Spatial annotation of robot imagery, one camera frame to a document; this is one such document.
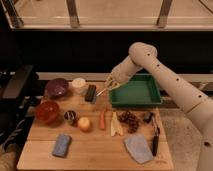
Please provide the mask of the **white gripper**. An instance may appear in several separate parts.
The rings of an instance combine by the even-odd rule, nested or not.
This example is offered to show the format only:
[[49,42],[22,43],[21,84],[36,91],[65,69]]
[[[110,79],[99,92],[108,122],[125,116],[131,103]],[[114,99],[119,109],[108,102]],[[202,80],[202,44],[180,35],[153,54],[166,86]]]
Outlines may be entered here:
[[122,74],[112,71],[105,81],[105,87],[107,90],[113,90],[119,88],[124,82],[125,77]]

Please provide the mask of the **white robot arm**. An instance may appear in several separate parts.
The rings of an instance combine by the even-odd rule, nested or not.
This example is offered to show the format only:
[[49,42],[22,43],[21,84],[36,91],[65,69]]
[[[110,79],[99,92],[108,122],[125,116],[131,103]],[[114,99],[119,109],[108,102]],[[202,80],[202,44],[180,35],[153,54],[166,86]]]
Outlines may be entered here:
[[202,134],[197,171],[213,171],[213,99],[163,65],[157,49],[142,42],[130,46],[128,56],[108,75],[105,87],[118,88],[141,69],[156,79]]

